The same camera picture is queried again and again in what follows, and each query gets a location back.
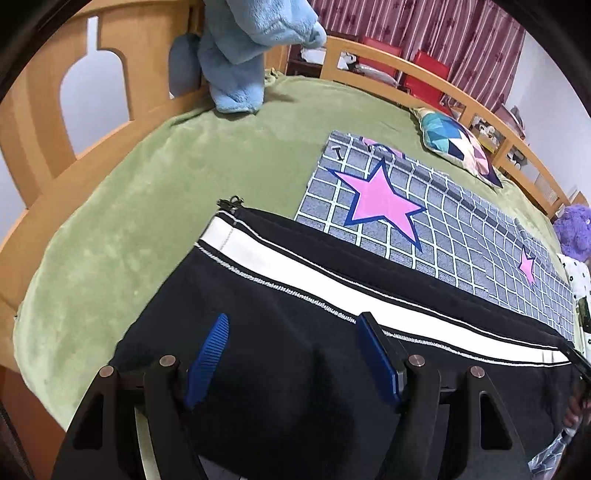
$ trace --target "metal screw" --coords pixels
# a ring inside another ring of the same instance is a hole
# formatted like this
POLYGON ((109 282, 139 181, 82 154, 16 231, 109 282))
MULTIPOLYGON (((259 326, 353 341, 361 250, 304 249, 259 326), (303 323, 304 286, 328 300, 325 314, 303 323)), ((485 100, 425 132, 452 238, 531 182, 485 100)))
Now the metal screw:
POLYGON ((112 366, 110 366, 110 365, 105 365, 103 368, 101 368, 101 369, 99 370, 99 375, 100 375, 102 378, 107 378, 107 377, 110 377, 111 375, 113 375, 113 372, 114 372, 114 371, 115 371, 115 369, 114 369, 112 366))
POLYGON ((408 357, 408 361, 415 367, 422 367, 425 364, 425 359, 421 355, 411 355, 408 357))
POLYGON ((160 359, 160 365, 162 365, 163 367, 171 367, 174 365, 176 361, 177 359, 174 357, 174 355, 164 355, 160 359))
POLYGON ((472 375, 474 375, 476 378, 482 378, 484 377, 485 373, 484 373, 484 369, 482 367, 472 367, 470 369, 470 373, 472 375))

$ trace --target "geometric pattern pillow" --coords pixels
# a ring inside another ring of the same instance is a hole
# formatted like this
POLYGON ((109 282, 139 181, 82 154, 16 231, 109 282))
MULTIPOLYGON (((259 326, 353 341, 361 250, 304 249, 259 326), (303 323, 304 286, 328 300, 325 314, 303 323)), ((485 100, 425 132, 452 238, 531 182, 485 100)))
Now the geometric pattern pillow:
POLYGON ((445 113, 429 108, 414 108, 411 111, 419 120, 426 148, 469 171, 487 185, 503 188, 472 132, 445 113))

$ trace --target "wooden headboard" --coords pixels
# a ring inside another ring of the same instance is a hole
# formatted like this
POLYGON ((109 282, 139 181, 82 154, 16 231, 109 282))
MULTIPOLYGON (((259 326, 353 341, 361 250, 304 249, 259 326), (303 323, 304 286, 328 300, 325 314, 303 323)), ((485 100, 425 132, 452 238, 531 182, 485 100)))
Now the wooden headboard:
POLYGON ((515 132, 505 125, 494 113, 487 109, 484 105, 474 100, 464 91, 452 85, 448 81, 438 77, 437 75, 425 70, 414 63, 390 55, 381 50, 368 47, 356 42, 344 40, 342 38, 329 37, 326 44, 326 56, 324 58, 324 65, 320 78, 326 80, 334 80, 336 82, 345 83, 354 87, 360 88, 367 92, 374 93, 382 98, 388 99, 392 102, 404 105, 409 108, 427 107, 433 108, 428 103, 415 98, 402 90, 398 90, 386 83, 372 80, 368 77, 363 77, 352 72, 339 70, 337 62, 342 51, 363 57, 366 59, 376 60, 386 65, 395 67, 399 72, 404 72, 412 77, 416 77, 429 85, 434 86, 438 90, 449 95, 452 99, 457 100, 464 105, 463 112, 459 118, 459 122, 465 127, 470 127, 475 115, 486 120, 495 129, 500 132, 505 139, 500 144, 499 148, 494 153, 492 163, 495 167, 507 172, 511 178, 519 185, 521 190, 532 199, 537 206, 549 217, 552 218, 558 209, 563 205, 569 205, 569 198, 560 188, 552 174, 548 171, 540 159, 531 151, 525 142, 515 134, 515 132), (516 147, 527 160, 540 172, 540 177, 544 179, 548 189, 554 192, 552 197, 556 198, 552 203, 548 200, 547 191, 541 189, 539 185, 535 184, 523 172, 513 165, 507 158, 507 154, 511 149, 516 147))
MULTIPOLYGON (((207 93, 202 82, 170 99, 168 86, 173 41, 202 26, 201 0, 93 0, 40 48, 0 103, 0 149, 27 207, 0 246, 0 365, 17 370, 13 318, 53 234, 138 142, 207 93), (90 17, 98 17, 98 49, 121 59, 129 121, 76 155, 60 87, 86 55, 90 17)), ((284 72, 287 53, 272 49, 265 66, 284 72)))

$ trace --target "pink star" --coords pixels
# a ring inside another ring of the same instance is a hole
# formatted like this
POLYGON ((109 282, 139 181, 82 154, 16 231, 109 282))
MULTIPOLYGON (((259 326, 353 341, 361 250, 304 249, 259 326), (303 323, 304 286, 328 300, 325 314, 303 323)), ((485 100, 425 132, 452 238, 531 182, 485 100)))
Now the pink star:
POLYGON ((535 283, 534 279, 534 257, 528 257, 525 253, 525 247, 521 248, 521 263, 519 269, 524 273, 525 278, 530 285, 535 283))
POLYGON ((367 180, 336 170, 329 171, 355 191, 345 225, 386 220, 422 251, 411 215, 425 211, 425 207, 396 193, 384 160, 378 163, 367 180))

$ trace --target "red chair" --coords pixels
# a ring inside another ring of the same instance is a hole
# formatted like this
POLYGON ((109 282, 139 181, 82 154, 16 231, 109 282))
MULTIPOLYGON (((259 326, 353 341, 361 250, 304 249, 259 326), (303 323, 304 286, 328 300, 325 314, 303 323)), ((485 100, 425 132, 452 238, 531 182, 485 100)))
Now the red chair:
MULTIPOLYGON (((374 40, 373 38, 369 38, 369 37, 361 37, 361 40, 359 43, 361 43, 363 45, 367 45, 368 47, 377 48, 378 50, 384 51, 384 52, 392 54, 392 55, 396 55, 397 57, 399 57, 400 54, 402 53, 402 50, 400 49, 400 47, 393 47, 392 45, 389 45, 389 44, 384 43, 379 40, 374 40)), ((368 67, 372 67, 376 70, 379 70, 380 72, 387 73, 391 77, 396 76, 397 70, 394 67, 386 65, 385 63, 380 63, 378 61, 370 60, 370 59, 362 59, 361 57, 358 58, 357 61, 361 65, 367 65, 368 67)))
MULTIPOLYGON (((434 73, 438 77, 447 80, 450 67, 444 65, 440 61, 435 60, 433 57, 427 55, 421 50, 419 50, 414 56, 413 63, 423 67, 425 70, 434 73)), ((423 102, 427 102, 429 105, 435 107, 446 115, 453 116, 452 111, 447 105, 443 106, 439 103, 443 97, 443 92, 441 90, 437 90, 428 83, 422 82, 421 80, 409 75, 405 75, 402 86, 404 89, 407 89, 408 93, 410 93, 413 97, 421 99, 423 102)))

